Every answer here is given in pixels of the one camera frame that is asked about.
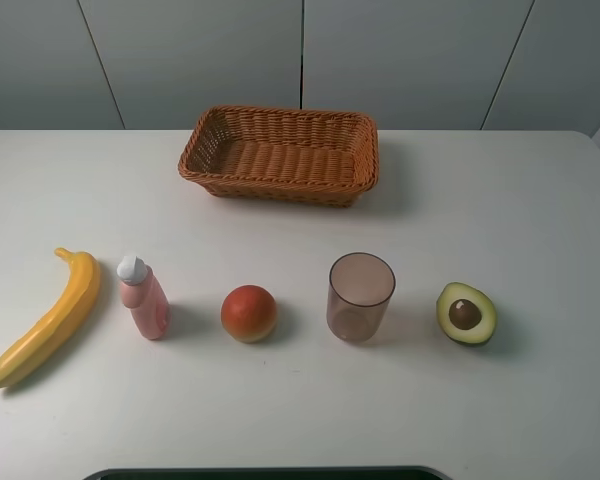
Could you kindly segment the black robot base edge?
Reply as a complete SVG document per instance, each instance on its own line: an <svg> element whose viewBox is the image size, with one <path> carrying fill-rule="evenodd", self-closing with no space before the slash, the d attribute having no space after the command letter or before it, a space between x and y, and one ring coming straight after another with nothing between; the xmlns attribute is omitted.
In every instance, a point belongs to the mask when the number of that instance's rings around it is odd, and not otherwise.
<svg viewBox="0 0 600 480"><path fill-rule="evenodd" d="M449 479L428 467L248 467L193 469L110 469L86 476L86 479L191 479L191 480L397 480Z"/></svg>

